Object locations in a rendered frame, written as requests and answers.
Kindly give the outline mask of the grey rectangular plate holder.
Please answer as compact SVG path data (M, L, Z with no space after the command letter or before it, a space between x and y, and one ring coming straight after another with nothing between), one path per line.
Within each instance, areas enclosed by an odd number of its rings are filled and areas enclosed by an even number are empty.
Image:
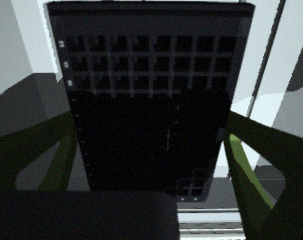
M179 223L241 222L239 210L178 210Z

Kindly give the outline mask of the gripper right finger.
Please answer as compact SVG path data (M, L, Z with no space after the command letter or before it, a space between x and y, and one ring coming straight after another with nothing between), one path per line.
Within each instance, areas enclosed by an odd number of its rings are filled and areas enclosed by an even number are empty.
M238 138L283 173L286 184L275 205ZM230 111L223 145L245 239L299 240L303 236L303 138Z

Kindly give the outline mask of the white multi-well plate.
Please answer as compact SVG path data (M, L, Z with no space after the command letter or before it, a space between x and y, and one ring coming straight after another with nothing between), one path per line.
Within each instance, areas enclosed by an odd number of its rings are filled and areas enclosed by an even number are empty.
M246 240L241 222L179 223L181 240Z

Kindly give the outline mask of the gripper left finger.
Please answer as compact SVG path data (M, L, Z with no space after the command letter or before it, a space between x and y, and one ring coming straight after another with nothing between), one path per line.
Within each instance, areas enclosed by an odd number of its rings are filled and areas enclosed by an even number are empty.
M0 190L17 189L18 173L59 141L37 190L67 190L78 143L71 110L0 137Z

